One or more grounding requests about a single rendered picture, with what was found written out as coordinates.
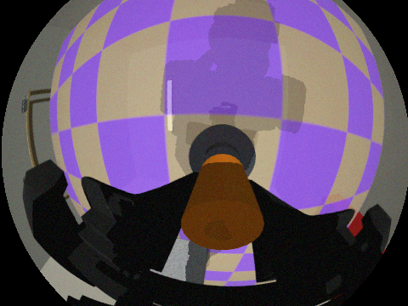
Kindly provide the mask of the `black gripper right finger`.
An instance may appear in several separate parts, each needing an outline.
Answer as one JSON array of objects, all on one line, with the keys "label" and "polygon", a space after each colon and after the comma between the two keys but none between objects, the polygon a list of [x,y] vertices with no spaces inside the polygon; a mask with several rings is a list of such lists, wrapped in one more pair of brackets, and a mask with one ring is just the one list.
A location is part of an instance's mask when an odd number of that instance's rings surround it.
[{"label": "black gripper right finger", "polygon": [[276,280],[275,273],[305,251],[317,235],[339,229],[354,217],[353,208],[321,215],[303,214],[261,184],[248,181],[265,222],[261,234],[252,242],[258,283]]}]

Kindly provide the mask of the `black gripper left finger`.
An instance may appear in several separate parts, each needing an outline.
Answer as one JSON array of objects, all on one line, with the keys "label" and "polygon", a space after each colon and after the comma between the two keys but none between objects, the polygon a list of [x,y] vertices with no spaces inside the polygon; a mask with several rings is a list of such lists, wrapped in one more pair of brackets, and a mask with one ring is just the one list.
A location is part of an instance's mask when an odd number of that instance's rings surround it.
[{"label": "black gripper left finger", "polygon": [[91,207],[135,231],[152,263],[150,268],[161,273],[180,232],[181,218],[198,174],[187,174],[140,194],[85,176],[82,189]]}]

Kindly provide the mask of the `dark grey round pedestal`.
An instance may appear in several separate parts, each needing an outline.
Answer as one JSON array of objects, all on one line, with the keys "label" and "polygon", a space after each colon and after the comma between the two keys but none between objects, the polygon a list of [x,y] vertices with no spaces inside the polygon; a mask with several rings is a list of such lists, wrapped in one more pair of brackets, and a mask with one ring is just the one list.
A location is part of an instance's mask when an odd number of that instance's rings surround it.
[{"label": "dark grey round pedestal", "polygon": [[254,144],[239,128],[230,125],[215,125],[193,140],[190,146],[190,167],[193,173],[200,173],[208,157],[229,154],[241,161],[247,177],[251,176],[255,164]]}]

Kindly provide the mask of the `orange knob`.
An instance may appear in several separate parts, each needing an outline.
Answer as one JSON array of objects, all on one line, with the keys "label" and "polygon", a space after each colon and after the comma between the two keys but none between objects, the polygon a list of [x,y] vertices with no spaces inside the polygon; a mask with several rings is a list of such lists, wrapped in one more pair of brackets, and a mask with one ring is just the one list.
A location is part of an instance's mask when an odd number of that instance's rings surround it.
[{"label": "orange knob", "polygon": [[184,235],[215,251],[247,246],[264,228],[264,218],[241,161],[229,154],[201,166],[181,218]]}]

